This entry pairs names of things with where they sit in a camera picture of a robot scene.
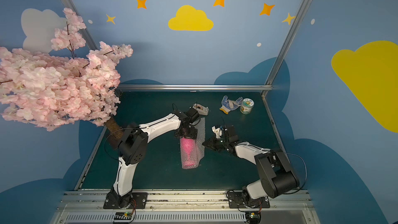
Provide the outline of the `pink plastic wine glass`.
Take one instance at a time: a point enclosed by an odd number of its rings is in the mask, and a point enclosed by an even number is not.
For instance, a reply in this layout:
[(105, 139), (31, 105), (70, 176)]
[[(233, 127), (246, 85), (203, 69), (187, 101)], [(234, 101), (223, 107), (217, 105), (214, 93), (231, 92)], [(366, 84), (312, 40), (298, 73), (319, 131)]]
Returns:
[(197, 166), (197, 144), (196, 140), (180, 139), (181, 164), (183, 169), (191, 169)]

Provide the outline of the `bubble wrap sheet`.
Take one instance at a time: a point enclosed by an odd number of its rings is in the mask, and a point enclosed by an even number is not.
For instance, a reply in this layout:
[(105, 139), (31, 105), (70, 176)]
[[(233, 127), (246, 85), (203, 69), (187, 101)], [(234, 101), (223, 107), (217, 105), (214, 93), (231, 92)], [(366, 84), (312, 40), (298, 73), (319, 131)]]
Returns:
[(196, 139), (180, 139), (181, 164), (185, 170), (197, 168), (205, 155), (205, 118), (201, 118), (195, 127), (198, 130)]

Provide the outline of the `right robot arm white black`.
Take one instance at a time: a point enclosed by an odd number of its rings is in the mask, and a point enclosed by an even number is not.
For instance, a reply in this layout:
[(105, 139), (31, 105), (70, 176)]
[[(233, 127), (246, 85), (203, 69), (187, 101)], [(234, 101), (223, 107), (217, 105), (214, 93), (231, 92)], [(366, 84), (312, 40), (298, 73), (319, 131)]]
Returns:
[(259, 180), (246, 185), (242, 191), (227, 192), (230, 208), (259, 208), (269, 198), (300, 188), (300, 180), (286, 153), (240, 141), (232, 125), (216, 125), (211, 129), (214, 136), (203, 143), (204, 147), (217, 152), (225, 150), (247, 160), (256, 166), (259, 174)]

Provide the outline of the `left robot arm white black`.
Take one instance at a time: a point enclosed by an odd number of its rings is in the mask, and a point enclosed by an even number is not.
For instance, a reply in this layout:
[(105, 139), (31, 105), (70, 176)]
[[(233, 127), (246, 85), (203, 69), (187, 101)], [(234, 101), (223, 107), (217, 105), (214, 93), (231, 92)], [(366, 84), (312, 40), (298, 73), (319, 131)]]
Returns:
[(193, 123), (200, 118), (194, 108), (182, 112), (175, 110), (167, 116), (150, 123), (130, 124), (124, 131), (119, 145), (119, 166), (113, 188), (106, 195), (104, 209), (143, 209), (147, 193), (133, 193), (133, 178), (137, 165), (144, 159), (147, 146), (153, 139), (175, 131), (178, 138), (195, 140), (198, 130)]

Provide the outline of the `beige tape dispenser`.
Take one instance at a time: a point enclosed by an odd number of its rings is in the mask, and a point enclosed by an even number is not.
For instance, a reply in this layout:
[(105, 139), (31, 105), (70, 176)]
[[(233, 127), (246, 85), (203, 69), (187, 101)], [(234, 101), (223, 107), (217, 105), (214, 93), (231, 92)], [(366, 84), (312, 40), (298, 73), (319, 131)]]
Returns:
[(203, 106), (201, 104), (195, 103), (193, 105), (193, 108), (199, 113), (199, 115), (202, 116), (207, 116), (209, 113), (209, 108), (206, 106)]

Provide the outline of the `blue white work glove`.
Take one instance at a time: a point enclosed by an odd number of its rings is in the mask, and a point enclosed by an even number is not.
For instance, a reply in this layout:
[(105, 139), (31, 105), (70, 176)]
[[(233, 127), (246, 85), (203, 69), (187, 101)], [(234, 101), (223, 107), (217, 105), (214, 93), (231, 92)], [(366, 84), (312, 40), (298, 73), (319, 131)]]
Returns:
[(229, 112), (240, 108), (242, 101), (242, 97), (239, 97), (237, 100), (229, 100), (228, 96), (225, 95), (221, 101), (220, 110), (225, 114), (228, 114)]

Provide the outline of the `green label tape roll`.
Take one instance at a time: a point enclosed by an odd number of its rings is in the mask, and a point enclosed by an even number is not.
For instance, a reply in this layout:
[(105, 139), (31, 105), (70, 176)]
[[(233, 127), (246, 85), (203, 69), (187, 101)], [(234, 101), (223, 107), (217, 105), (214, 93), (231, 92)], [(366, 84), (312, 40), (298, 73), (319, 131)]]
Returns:
[(249, 98), (243, 99), (240, 106), (240, 112), (244, 115), (250, 114), (254, 107), (254, 104), (255, 103), (252, 99)]

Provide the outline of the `right controller board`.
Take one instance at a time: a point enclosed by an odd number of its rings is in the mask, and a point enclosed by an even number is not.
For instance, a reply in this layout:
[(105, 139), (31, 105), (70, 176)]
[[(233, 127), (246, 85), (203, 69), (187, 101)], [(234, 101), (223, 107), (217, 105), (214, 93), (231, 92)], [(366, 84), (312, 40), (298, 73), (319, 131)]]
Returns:
[(261, 214), (255, 212), (245, 213), (246, 224), (259, 224), (261, 222)]

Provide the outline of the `controller board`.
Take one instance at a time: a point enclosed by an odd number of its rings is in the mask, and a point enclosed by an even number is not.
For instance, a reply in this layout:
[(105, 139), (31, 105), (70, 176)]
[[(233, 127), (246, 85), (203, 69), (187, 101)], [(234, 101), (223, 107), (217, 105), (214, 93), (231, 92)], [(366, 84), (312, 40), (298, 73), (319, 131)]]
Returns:
[(246, 224), (259, 224), (261, 222), (261, 214), (255, 212), (245, 213)]
[(132, 212), (116, 212), (113, 217), (113, 224), (128, 224), (132, 219)]

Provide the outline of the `left controller board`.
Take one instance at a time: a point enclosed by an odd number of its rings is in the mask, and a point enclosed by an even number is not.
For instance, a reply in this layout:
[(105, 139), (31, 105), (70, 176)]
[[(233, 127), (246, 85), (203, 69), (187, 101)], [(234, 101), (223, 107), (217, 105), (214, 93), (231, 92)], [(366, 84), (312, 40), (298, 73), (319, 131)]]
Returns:
[(113, 217), (113, 224), (128, 224), (132, 219), (132, 212), (116, 212)]

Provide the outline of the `pink cherry blossom tree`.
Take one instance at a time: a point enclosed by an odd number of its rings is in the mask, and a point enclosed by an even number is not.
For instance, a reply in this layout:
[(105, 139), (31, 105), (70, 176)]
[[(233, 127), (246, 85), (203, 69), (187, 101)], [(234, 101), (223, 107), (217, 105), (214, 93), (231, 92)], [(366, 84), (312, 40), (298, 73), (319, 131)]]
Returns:
[(120, 102), (116, 67), (130, 57), (130, 45), (101, 42), (85, 58), (57, 57), (25, 49), (1, 48), (2, 117), (48, 131), (77, 121), (107, 127), (115, 139), (123, 130), (114, 119)]

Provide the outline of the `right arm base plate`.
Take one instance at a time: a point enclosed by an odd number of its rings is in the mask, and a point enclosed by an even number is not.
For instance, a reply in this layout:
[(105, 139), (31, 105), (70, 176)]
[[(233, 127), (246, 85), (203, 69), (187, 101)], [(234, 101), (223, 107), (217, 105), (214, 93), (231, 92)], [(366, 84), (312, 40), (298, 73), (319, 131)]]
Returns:
[(253, 199), (247, 191), (229, 190), (226, 192), (229, 208), (270, 208), (268, 197)]

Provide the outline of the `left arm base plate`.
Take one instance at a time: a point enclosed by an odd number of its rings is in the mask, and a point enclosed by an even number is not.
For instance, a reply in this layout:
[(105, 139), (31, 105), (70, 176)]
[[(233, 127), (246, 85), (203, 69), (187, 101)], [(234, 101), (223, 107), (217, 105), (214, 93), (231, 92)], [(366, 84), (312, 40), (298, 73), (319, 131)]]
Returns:
[(106, 195), (103, 209), (144, 209), (147, 197), (145, 192), (131, 192), (121, 197), (111, 191)]

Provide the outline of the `aluminium rail frame front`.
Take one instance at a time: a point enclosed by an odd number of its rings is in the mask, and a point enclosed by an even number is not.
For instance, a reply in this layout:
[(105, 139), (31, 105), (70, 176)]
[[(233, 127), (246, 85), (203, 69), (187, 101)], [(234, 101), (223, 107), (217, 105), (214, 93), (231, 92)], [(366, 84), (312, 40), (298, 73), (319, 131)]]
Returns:
[(307, 191), (269, 199), (270, 208), (229, 208), (224, 190), (143, 190), (144, 209), (103, 209), (105, 190), (67, 191), (52, 224), (113, 224), (116, 212), (132, 212), (129, 224), (245, 224), (245, 213), (261, 214), (260, 224), (318, 224)]

